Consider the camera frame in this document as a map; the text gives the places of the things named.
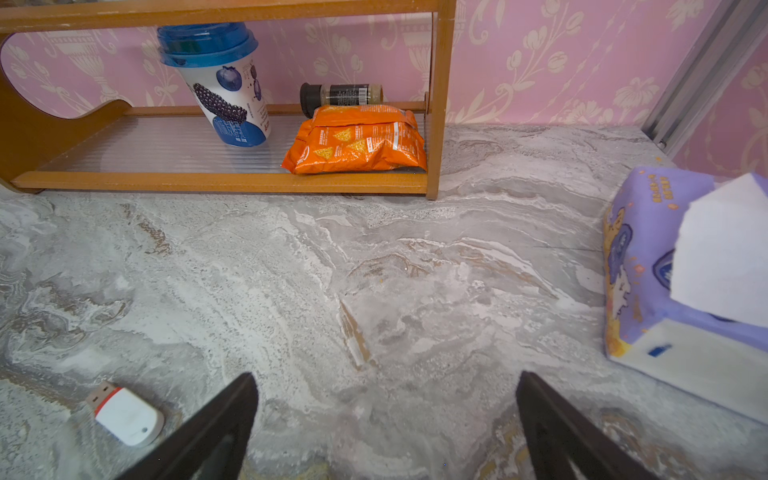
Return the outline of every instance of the gray marble surface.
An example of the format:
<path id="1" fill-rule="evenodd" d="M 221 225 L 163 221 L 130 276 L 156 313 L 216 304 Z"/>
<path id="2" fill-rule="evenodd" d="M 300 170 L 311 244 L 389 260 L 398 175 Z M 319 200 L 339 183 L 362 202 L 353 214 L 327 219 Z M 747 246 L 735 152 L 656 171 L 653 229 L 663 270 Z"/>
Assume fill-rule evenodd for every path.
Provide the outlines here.
<path id="1" fill-rule="evenodd" d="M 766 478 L 768 427 L 603 354 L 601 215 L 636 128 L 450 127 L 440 198 L 7 195 L 0 478 L 111 478 L 102 379 L 166 436 L 243 371 L 243 478 L 533 478 L 533 370 L 662 478 Z"/>

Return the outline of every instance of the purple tissue package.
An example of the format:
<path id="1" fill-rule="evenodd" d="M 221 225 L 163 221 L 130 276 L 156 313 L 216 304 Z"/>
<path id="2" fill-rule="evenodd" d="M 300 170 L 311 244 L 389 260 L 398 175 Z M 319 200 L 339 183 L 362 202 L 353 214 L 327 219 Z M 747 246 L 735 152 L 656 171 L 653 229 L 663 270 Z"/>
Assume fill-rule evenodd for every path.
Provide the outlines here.
<path id="1" fill-rule="evenodd" d="M 756 180 L 768 191 L 768 180 Z M 635 168 L 621 186 L 603 222 L 606 353 L 768 423 L 768 329 L 670 298 L 683 215 L 714 189 L 710 175 L 660 167 Z"/>

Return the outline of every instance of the pink wallpaper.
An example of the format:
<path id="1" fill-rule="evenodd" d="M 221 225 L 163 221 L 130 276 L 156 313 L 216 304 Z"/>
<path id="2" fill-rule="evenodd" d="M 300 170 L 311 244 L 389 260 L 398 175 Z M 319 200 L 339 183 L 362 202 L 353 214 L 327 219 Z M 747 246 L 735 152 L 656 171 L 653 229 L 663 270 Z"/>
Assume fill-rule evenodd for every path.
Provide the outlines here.
<path id="1" fill-rule="evenodd" d="M 768 37 L 707 112 L 674 162 L 689 170 L 768 176 Z"/>
<path id="2" fill-rule="evenodd" d="M 638 124 L 719 0 L 458 0 L 448 120 Z M 268 101 L 297 103 L 310 83 L 384 85 L 423 98 L 429 15 L 250 24 Z M 14 35 L 0 54 L 33 104 L 76 117 L 104 101 L 193 104 L 159 62 L 152 28 Z"/>

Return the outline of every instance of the shelf leg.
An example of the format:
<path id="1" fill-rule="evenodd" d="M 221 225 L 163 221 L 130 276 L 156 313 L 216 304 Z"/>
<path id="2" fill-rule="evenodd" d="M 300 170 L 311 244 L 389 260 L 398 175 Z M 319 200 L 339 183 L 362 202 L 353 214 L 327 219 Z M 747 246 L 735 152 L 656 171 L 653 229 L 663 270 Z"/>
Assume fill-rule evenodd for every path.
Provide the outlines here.
<path id="1" fill-rule="evenodd" d="M 453 49 L 453 19 L 456 0 L 442 0 L 432 16 L 432 70 L 429 75 L 428 115 L 429 159 L 427 160 L 427 198 L 437 199 L 440 188 L 442 139 L 445 130 L 445 107 L 448 102 L 448 79 Z"/>

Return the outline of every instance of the spice bottle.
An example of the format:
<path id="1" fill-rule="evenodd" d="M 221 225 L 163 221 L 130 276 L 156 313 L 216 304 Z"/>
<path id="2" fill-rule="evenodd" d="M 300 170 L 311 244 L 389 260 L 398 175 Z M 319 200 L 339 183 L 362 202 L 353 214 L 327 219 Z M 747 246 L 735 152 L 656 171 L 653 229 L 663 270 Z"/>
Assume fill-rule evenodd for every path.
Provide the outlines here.
<path id="1" fill-rule="evenodd" d="M 301 86 L 301 110 L 312 118 L 323 105 L 376 105 L 384 100 L 380 84 L 310 85 Z"/>

